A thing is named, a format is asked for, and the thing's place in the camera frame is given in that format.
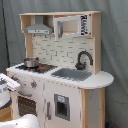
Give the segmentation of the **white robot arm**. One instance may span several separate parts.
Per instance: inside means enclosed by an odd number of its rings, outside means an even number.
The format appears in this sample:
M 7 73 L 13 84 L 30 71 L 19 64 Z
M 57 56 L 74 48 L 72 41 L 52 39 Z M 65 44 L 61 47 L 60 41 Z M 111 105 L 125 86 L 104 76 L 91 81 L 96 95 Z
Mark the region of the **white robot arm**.
M 0 110 L 11 105 L 9 91 L 15 91 L 19 86 L 19 83 L 0 73 Z M 41 128 L 41 126 L 35 115 L 26 114 L 15 120 L 0 122 L 0 128 Z

